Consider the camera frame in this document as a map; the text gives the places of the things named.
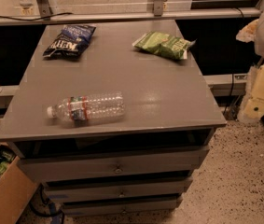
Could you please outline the green chip bag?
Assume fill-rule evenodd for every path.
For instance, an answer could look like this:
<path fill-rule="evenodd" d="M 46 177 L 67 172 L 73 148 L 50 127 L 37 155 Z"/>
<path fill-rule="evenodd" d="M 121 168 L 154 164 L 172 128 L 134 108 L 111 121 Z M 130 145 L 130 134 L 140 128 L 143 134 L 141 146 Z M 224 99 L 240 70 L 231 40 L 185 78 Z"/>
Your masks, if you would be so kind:
<path fill-rule="evenodd" d="M 135 48 L 172 60 L 184 60 L 195 41 L 161 33 L 148 32 L 132 43 Z"/>

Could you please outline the cardboard box with snacks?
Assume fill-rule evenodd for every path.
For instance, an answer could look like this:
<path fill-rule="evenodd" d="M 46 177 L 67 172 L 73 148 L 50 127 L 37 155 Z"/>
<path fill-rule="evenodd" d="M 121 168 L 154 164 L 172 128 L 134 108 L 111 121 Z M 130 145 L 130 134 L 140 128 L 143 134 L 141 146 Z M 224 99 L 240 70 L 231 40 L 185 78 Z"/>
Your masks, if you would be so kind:
<path fill-rule="evenodd" d="M 16 224 L 37 188 L 20 170 L 18 161 L 12 150 L 0 143 L 0 224 Z"/>

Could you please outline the clear plastic water bottle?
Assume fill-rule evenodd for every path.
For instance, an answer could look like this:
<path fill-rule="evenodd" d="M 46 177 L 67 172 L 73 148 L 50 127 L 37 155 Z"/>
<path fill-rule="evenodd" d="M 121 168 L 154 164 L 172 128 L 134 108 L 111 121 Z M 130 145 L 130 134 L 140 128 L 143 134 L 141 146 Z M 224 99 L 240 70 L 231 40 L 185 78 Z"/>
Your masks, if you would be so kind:
<path fill-rule="evenodd" d="M 47 108 L 47 115 L 62 121 L 108 119 L 124 115 L 121 92 L 72 96 Z"/>

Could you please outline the top grey drawer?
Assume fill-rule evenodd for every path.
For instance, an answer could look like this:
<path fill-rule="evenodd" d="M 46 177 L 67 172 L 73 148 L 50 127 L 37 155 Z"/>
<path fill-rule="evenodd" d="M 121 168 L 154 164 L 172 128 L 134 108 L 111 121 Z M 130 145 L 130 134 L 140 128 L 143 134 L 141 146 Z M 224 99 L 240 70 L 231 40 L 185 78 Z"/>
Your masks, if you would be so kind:
<path fill-rule="evenodd" d="M 19 160 L 18 165 L 34 181 L 55 182 L 194 170 L 201 166 L 208 151 L 208 146 L 201 146 L 95 153 Z"/>

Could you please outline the dark blue kettle chip bag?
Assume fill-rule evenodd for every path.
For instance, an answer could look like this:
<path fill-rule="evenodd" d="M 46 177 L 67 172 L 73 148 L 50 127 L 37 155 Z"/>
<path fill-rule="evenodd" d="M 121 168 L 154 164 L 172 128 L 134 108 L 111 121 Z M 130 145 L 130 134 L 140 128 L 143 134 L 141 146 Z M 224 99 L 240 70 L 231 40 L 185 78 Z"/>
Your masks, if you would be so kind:
<path fill-rule="evenodd" d="M 64 25 L 55 40 L 43 52 L 44 58 L 77 59 L 89 47 L 96 30 L 92 25 Z"/>

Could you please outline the grey metal rail frame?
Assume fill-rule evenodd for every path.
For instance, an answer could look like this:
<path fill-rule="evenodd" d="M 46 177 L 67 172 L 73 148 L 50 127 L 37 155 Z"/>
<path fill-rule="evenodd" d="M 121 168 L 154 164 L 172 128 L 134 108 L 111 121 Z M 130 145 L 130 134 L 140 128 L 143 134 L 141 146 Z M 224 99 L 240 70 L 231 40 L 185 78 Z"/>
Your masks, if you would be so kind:
<path fill-rule="evenodd" d="M 0 25 L 258 17 L 264 0 L 0 0 Z"/>

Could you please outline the grey drawer cabinet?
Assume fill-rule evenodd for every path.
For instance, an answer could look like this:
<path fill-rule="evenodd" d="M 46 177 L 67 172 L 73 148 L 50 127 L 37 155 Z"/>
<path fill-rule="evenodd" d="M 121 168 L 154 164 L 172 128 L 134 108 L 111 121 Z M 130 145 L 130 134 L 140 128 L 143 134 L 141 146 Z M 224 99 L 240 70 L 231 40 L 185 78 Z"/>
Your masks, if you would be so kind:
<path fill-rule="evenodd" d="M 149 31 L 178 34 L 174 21 L 101 23 L 81 58 L 68 61 L 43 57 L 60 32 L 57 25 L 48 27 L 0 124 L 0 141 L 19 160 L 208 146 L 215 130 L 226 123 L 213 94 L 194 59 L 175 62 L 137 51 L 132 43 Z M 62 122 L 47 115 L 47 108 L 64 98 L 114 91 L 124 99 L 120 118 Z M 45 190 L 191 177 L 194 170 L 39 183 Z M 183 193 L 58 204 L 63 210 L 65 205 Z"/>

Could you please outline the bottom grey drawer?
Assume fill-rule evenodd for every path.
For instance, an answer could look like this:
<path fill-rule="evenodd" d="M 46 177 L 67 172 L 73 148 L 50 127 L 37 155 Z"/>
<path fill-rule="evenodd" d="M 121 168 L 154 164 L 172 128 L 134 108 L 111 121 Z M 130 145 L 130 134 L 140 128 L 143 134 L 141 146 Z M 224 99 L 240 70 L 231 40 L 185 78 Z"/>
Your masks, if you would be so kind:
<path fill-rule="evenodd" d="M 145 197 L 133 200 L 115 200 L 107 202 L 65 205 L 63 212 L 69 217 L 101 216 L 108 214 L 126 214 L 142 211 L 175 209 L 182 202 L 178 195 Z"/>

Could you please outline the middle grey drawer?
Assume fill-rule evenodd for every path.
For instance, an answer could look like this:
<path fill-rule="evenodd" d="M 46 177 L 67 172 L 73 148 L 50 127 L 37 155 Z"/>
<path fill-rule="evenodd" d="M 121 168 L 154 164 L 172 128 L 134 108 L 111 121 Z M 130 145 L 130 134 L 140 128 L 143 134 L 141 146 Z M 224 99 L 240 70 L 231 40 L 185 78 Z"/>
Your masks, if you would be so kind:
<path fill-rule="evenodd" d="M 74 203 L 180 194 L 185 192 L 191 183 L 191 177 L 174 176 L 45 188 L 45 194 L 56 203 Z"/>

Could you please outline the grey drawer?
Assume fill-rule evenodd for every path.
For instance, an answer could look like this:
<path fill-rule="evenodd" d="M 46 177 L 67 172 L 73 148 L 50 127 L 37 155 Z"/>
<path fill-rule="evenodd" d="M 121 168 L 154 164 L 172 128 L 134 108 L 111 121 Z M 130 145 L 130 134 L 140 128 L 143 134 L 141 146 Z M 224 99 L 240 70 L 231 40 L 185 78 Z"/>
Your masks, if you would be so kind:
<path fill-rule="evenodd" d="M 133 200 L 115 200 L 107 202 L 65 205 L 63 212 L 69 217 L 101 216 L 108 214 L 126 214 L 142 211 L 175 209 L 182 202 L 178 195 L 145 197 Z"/>
<path fill-rule="evenodd" d="M 174 176 L 45 188 L 45 194 L 56 203 L 74 203 L 180 194 L 185 192 L 191 183 L 191 177 Z"/>
<path fill-rule="evenodd" d="M 19 160 L 18 165 L 34 181 L 55 182 L 194 170 L 201 166 L 208 151 L 208 146 L 201 146 L 95 153 Z"/>

